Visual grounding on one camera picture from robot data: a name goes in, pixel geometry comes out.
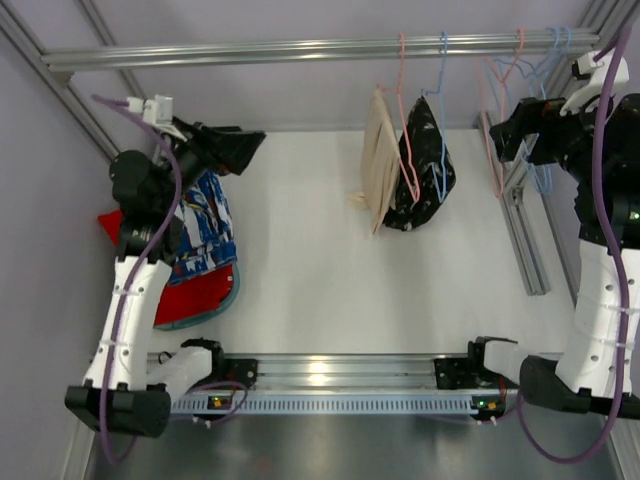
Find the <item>blue patterned trousers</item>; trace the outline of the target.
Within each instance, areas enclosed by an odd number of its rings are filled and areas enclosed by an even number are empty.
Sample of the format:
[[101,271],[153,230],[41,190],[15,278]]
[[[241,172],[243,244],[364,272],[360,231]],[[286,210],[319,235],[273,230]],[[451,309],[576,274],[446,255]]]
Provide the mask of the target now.
[[169,285],[178,285],[237,261],[229,204],[219,177],[205,172],[186,191],[175,216],[183,222]]

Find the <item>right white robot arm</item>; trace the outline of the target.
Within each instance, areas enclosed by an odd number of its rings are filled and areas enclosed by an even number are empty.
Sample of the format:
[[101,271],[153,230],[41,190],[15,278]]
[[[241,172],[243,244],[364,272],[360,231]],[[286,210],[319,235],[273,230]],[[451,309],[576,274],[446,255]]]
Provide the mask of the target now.
[[500,375],[519,386],[536,406],[571,413],[610,412],[615,387],[622,387],[619,417],[636,420],[639,399],[630,373],[616,377],[616,353],[629,365],[639,323],[639,97],[610,103],[604,127],[604,206],[621,250],[629,300],[621,298],[617,269],[607,246],[592,194],[595,115],[588,107],[564,115],[563,99],[525,98],[511,117],[490,130],[500,160],[514,159],[521,141],[538,139],[530,160],[558,164],[577,183],[574,210],[580,222],[580,286],[573,326],[558,361],[528,351],[517,342],[479,337],[468,346],[482,377]]

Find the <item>beige trousers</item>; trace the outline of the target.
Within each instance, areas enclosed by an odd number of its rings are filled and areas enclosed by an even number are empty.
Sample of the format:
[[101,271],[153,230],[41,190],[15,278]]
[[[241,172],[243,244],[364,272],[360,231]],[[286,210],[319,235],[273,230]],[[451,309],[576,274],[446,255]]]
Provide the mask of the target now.
[[356,209],[371,212],[371,234],[376,235],[389,209],[400,172],[400,152],[384,89],[378,86],[370,99],[360,160],[361,189],[349,193]]

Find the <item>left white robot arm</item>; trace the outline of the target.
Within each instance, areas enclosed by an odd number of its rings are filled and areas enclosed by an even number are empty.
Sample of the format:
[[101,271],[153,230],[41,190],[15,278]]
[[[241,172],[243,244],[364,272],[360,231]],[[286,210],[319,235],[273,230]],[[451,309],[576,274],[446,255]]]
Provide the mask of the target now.
[[158,437],[173,401],[220,377],[222,348],[212,340],[185,341],[155,372],[147,354],[171,303],[192,317],[212,309],[215,274],[237,261],[220,180],[246,170],[266,133],[175,119],[157,139],[162,161],[126,150],[110,166],[120,217],[112,298],[93,362],[65,395],[66,407],[102,434]]

